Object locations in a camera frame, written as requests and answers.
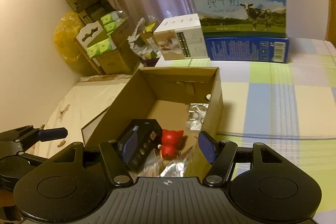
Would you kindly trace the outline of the silver foil pouch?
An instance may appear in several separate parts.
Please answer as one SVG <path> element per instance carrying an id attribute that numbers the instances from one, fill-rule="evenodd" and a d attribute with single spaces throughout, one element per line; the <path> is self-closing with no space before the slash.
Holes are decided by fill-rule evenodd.
<path id="1" fill-rule="evenodd" d="M 183 177 L 187 167 L 192 162 L 191 158 L 197 144 L 195 134 L 183 137 L 183 149 L 173 160 L 163 160 L 157 149 L 153 149 L 146 158 L 139 172 L 131 172 L 133 179 L 138 177 Z"/>

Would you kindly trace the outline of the black shaver box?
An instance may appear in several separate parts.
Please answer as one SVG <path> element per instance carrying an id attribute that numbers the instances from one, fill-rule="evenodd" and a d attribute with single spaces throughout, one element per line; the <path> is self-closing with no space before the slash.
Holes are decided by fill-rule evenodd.
<path id="1" fill-rule="evenodd" d="M 155 119 L 134 119 L 118 140 L 129 131 L 137 133 L 137 148 L 127 166 L 133 172 L 139 172 L 150 152 L 161 143 L 162 128 Z"/>

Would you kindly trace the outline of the red Doraemon figurine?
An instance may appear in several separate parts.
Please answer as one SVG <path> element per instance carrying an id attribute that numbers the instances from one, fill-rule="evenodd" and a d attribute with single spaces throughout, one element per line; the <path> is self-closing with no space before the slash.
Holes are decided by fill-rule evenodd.
<path id="1" fill-rule="evenodd" d="M 159 154 L 163 160 L 174 160 L 184 149 L 187 135 L 183 130 L 163 129 L 161 143 L 158 145 Z"/>

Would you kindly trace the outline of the clear plastic box white pad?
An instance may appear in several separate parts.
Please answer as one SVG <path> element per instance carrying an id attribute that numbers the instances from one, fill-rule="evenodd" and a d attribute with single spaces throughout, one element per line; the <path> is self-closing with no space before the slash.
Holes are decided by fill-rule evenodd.
<path id="1" fill-rule="evenodd" d="M 186 128 L 189 131 L 201 131 L 209 105 L 207 103 L 191 103 L 188 108 Z"/>

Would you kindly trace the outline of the brown cardboard box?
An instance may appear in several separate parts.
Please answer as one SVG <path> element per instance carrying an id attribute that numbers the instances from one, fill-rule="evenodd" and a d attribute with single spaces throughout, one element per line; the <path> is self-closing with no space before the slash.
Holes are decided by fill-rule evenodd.
<path id="1" fill-rule="evenodd" d="M 208 104 L 202 130 L 215 136 L 223 108 L 218 68 L 139 69 L 112 102 L 85 145 L 97 147 L 103 141 L 118 139 L 134 119 L 155 119 L 162 129 L 184 132 L 183 151 L 186 151 L 198 144 L 198 133 L 187 129 L 192 103 Z"/>

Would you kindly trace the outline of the checkered bed sheet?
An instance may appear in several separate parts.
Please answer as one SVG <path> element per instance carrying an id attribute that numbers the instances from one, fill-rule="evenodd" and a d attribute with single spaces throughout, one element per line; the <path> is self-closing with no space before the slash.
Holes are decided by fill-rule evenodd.
<path id="1" fill-rule="evenodd" d="M 218 138 L 250 147 L 260 141 L 318 182 L 318 223 L 335 223 L 335 46 L 290 40 L 288 61 L 158 61 L 160 67 L 218 67 L 223 115 Z"/>

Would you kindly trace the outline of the box of green tissue packs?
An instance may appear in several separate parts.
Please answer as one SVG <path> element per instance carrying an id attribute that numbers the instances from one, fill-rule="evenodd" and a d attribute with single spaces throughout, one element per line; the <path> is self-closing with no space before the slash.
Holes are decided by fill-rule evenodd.
<path id="1" fill-rule="evenodd" d="M 111 12 L 84 26 L 74 42 L 97 75 L 131 75 L 140 63 L 127 40 L 134 29 L 132 19 Z"/>

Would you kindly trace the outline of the yellow plastic bag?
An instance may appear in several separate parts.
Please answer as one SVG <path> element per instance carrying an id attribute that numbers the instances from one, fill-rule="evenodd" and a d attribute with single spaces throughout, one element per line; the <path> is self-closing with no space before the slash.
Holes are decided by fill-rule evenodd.
<path id="1" fill-rule="evenodd" d="M 62 60 L 76 73 L 85 73 L 86 60 L 75 43 L 84 24 L 75 12 L 66 13 L 54 30 L 54 45 Z"/>

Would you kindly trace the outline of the white product box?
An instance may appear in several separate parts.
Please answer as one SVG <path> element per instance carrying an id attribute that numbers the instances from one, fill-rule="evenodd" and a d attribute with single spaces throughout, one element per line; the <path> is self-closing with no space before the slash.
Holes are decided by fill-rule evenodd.
<path id="1" fill-rule="evenodd" d="M 154 38 L 166 61 L 208 57 L 198 14 L 164 19 L 155 29 Z"/>

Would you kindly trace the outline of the black folding cart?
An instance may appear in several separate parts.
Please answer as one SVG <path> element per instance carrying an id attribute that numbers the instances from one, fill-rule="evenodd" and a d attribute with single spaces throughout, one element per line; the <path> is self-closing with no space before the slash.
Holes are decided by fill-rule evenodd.
<path id="1" fill-rule="evenodd" d="M 104 15 L 116 11 L 108 0 L 66 0 L 84 24 L 98 21 Z"/>

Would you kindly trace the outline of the blue milk carton box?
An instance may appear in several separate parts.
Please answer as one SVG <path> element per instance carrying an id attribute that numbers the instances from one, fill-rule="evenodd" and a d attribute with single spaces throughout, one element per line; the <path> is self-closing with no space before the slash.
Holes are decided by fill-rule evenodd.
<path id="1" fill-rule="evenodd" d="M 193 0 L 213 61 L 286 63 L 286 0 Z"/>

